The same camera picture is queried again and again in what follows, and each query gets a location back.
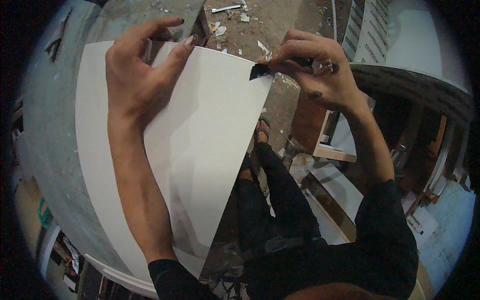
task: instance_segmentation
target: foot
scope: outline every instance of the foot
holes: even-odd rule
[[[255,129],[257,129],[257,132],[258,132],[257,133],[257,141],[267,143],[268,142],[268,136],[264,131],[270,132],[270,128],[268,128],[268,125],[265,124],[264,121],[258,121]]]

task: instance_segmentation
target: hand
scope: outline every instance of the hand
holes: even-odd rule
[[[142,62],[147,39],[166,35],[167,27],[184,20],[167,17],[131,27],[108,49],[106,61],[108,126],[134,128],[143,133],[150,121],[170,100],[175,83],[198,39],[193,35],[173,48],[156,68]]]
[[[322,64],[314,72],[301,67],[291,59],[309,58]],[[295,79],[302,90],[320,101],[326,109],[345,111],[368,108],[366,99],[357,88],[348,59],[336,41],[299,30],[289,30],[280,48],[274,52],[269,62],[260,63]]]

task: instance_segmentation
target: black pants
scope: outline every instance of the black pants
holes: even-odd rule
[[[238,182],[240,249],[261,254],[265,243],[272,239],[303,238],[305,243],[325,243],[307,199],[272,147],[258,143],[254,151],[267,176],[276,217],[270,215],[259,186],[250,180]]]

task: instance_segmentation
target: scraper blade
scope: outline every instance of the scraper blade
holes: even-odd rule
[[[275,75],[275,71],[270,69],[267,65],[263,65],[261,63],[257,63],[252,67],[252,71],[250,72],[250,79],[257,79],[266,75]]]

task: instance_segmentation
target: black shirt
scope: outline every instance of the black shirt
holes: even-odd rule
[[[418,254],[400,199],[392,180],[375,186],[360,204],[353,243],[285,249],[246,261],[248,295],[283,299],[303,288],[344,282],[407,299],[415,286]],[[153,261],[148,269],[161,299],[217,299],[176,261]]]

